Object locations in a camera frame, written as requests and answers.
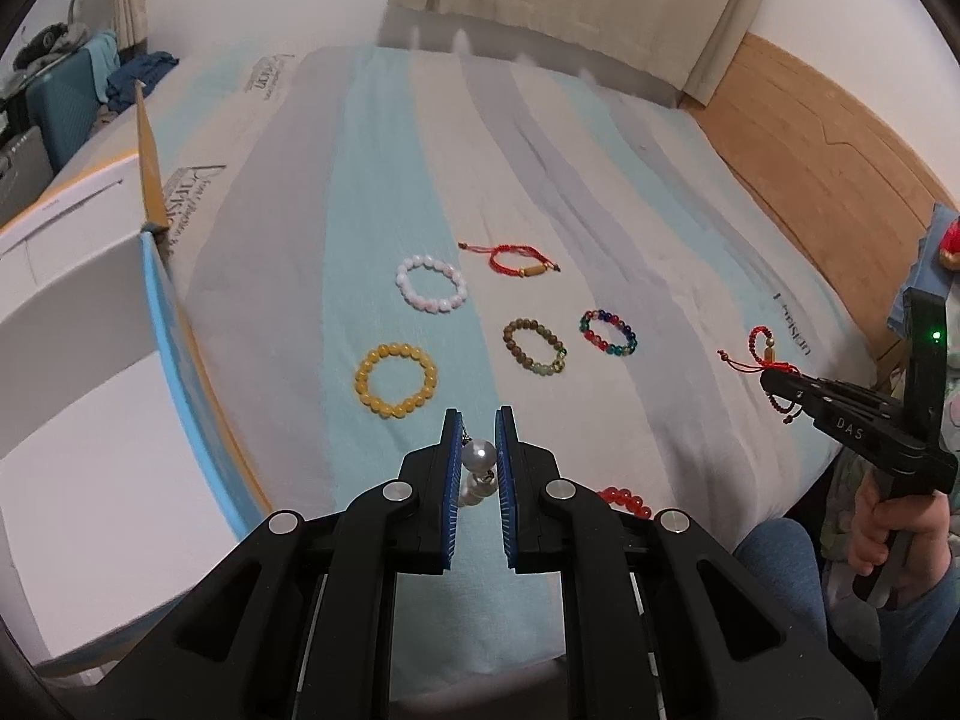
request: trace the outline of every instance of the blue sleeve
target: blue sleeve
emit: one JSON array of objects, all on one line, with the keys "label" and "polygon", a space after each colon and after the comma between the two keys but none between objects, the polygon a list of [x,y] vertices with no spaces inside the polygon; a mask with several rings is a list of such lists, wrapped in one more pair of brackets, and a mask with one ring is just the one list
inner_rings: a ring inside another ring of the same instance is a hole
[{"label": "blue sleeve", "polygon": [[960,571],[954,563],[926,594],[904,608],[880,610],[880,716],[912,685],[960,610]]}]

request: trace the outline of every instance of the brown beaded bracelet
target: brown beaded bracelet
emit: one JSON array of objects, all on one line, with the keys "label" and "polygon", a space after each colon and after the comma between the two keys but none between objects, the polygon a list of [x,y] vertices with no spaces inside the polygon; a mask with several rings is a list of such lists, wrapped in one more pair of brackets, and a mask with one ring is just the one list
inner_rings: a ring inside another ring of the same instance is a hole
[{"label": "brown beaded bracelet", "polygon": [[[555,360],[550,365],[544,365],[542,362],[536,362],[533,358],[524,354],[523,349],[514,341],[515,330],[533,330],[538,333],[546,343],[549,343],[557,351]],[[526,370],[539,373],[541,376],[552,376],[554,373],[560,373],[566,365],[566,349],[563,347],[563,342],[536,319],[514,319],[503,328],[503,343],[507,344],[510,353],[517,358],[520,365],[523,365]]]}]

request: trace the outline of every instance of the pillow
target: pillow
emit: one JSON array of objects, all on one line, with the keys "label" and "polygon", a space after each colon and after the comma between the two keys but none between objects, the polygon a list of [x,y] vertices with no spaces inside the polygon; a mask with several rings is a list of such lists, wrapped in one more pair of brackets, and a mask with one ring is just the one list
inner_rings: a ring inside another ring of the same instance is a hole
[{"label": "pillow", "polygon": [[938,253],[944,233],[947,232],[950,223],[959,215],[955,208],[947,208],[946,205],[940,203],[933,206],[933,217],[930,218],[930,225],[926,228],[926,235],[920,238],[917,247],[917,261],[910,266],[906,281],[901,284],[899,292],[896,293],[894,304],[890,308],[890,316],[887,317],[887,327],[901,338],[906,338],[904,292],[907,288],[916,287],[925,292],[933,293],[933,295],[941,295],[944,300],[947,299],[950,285],[953,283],[953,274],[940,264]]}]

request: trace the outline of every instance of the white wall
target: white wall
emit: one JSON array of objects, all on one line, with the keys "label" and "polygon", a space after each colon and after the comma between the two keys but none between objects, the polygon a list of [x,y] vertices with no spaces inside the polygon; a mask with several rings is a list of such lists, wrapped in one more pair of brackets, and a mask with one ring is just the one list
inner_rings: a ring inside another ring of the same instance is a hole
[{"label": "white wall", "polygon": [[[70,0],[37,0],[27,17],[16,30],[16,36],[0,57],[0,79],[13,69],[13,57],[40,30],[52,23],[66,22]],[[86,23],[92,31],[107,28],[113,17],[113,0],[77,0],[74,6],[77,20]]]},{"label": "white wall", "polygon": [[960,202],[960,67],[919,0],[764,0],[751,31],[871,108]]}]

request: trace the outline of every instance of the hand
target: hand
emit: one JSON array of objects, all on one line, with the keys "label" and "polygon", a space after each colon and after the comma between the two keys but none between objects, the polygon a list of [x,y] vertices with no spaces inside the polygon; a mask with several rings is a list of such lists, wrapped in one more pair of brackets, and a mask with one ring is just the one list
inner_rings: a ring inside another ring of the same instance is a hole
[{"label": "hand", "polygon": [[944,493],[881,502],[870,469],[856,492],[847,562],[861,576],[870,576],[875,566],[887,560],[885,542],[890,531],[914,533],[904,568],[896,577],[898,605],[903,606],[933,589],[947,573],[952,559],[947,544],[949,528],[950,507]]}]

